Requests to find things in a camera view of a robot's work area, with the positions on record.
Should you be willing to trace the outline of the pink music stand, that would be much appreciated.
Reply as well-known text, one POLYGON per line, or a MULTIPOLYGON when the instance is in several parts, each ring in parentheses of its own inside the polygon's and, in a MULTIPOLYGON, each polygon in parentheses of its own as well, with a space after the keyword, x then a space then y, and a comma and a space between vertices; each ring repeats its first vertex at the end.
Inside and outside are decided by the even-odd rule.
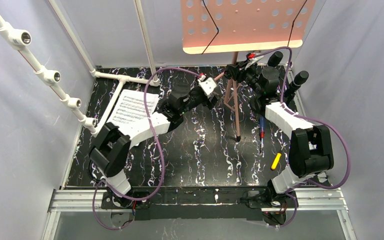
POLYGON ((299 48, 315 5, 314 0, 182 0, 183 51, 299 48))

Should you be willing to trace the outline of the sheet music page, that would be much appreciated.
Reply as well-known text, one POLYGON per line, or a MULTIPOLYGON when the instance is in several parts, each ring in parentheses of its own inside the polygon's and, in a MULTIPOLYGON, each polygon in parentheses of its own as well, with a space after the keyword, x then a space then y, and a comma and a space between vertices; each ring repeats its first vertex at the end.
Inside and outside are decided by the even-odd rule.
POLYGON ((107 122, 121 127, 146 118, 144 96, 142 91, 122 90, 107 122))

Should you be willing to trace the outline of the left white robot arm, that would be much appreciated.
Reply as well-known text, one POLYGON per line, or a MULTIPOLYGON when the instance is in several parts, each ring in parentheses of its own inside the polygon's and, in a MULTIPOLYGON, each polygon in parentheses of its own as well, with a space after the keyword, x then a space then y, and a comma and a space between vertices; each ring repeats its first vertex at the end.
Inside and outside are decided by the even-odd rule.
POLYGON ((118 197, 142 201, 143 197, 128 196, 131 185, 124 172, 128 153, 135 145, 154 136, 169 133, 183 121, 184 114, 199 105, 212 109, 218 96, 216 82, 208 78, 198 83, 188 93, 172 91, 150 117, 119 127, 106 123, 92 140, 89 159, 102 172, 106 185, 118 197))

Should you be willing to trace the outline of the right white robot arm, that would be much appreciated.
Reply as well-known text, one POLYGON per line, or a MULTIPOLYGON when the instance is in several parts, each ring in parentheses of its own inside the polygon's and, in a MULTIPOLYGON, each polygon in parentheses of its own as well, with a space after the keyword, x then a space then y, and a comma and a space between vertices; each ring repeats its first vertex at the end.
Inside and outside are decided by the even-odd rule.
POLYGON ((286 192, 314 175, 330 170, 334 156, 330 130, 325 125, 314 125, 297 115, 280 102, 277 93, 280 70, 266 66, 257 72, 256 65, 246 67, 246 62, 229 64, 224 76, 239 83, 246 83, 255 93, 249 105, 267 121, 275 124, 289 138, 288 165, 268 181, 264 191, 249 196, 247 200, 269 203, 286 199, 286 192))

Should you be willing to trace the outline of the left black microphone on stand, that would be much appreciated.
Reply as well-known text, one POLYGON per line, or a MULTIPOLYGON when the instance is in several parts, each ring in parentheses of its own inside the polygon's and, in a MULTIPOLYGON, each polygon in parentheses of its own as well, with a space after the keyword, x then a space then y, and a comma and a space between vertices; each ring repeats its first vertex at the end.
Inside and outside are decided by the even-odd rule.
POLYGON ((250 108, 262 117, 265 116, 266 106, 278 100, 277 88, 280 84, 280 71, 276 67, 282 58, 283 54, 275 51, 268 59, 267 66, 259 75, 252 78, 249 84, 255 94, 250 100, 250 108))

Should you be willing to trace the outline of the black microphone on stand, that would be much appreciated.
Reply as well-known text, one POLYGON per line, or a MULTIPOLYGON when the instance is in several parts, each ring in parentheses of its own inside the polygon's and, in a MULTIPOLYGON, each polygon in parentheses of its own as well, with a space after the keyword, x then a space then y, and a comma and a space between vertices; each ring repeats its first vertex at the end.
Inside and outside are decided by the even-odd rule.
POLYGON ((289 104, 294 99, 298 89, 308 80, 308 78, 309 73, 306 70, 302 70, 294 77, 293 81, 288 84, 283 97, 283 100, 287 106, 289 106, 289 104))
POLYGON ((277 88, 280 84, 280 71, 276 67, 282 58, 283 54, 275 51, 268 59, 267 66, 259 75, 252 78, 249 84, 255 94, 250 100, 250 108, 262 117, 265 116, 266 106, 278 100, 277 88))

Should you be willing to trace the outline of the right black microphone on stand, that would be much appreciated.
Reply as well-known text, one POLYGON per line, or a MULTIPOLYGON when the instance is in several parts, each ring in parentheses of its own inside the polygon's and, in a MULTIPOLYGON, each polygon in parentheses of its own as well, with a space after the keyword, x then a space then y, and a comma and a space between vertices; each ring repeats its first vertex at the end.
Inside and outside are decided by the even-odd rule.
POLYGON ((308 80, 308 78, 309 73, 306 70, 302 70, 294 77, 293 81, 288 84, 283 97, 283 100, 287 106, 289 106, 289 104, 294 99, 298 89, 308 80))

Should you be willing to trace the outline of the blue red screwdriver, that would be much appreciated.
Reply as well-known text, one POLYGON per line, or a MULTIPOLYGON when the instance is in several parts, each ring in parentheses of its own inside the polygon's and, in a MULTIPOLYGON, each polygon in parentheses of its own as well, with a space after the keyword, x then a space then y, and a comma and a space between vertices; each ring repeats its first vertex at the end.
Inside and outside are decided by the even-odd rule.
POLYGON ((262 154, 264 150, 264 137, 265 137, 265 118, 263 116, 259 117, 259 139, 260 139, 260 149, 259 153, 262 154))

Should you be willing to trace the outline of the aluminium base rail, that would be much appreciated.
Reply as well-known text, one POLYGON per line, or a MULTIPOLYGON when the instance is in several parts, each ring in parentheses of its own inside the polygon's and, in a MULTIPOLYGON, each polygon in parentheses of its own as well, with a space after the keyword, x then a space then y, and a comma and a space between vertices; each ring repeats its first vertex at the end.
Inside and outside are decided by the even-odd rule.
POLYGON ((55 190, 48 208, 42 238, 52 240, 63 212, 109 214, 135 213, 138 221, 162 219, 246 219, 259 221, 272 213, 278 217, 296 216, 298 211, 333 212, 347 240, 354 240, 349 209, 340 189, 325 190, 304 187, 295 190, 291 199, 264 202, 258 193, 261 187, 204 186, 163 187, 156 196, 139 203, 122 200, 120 203, 104 189, 55 190))

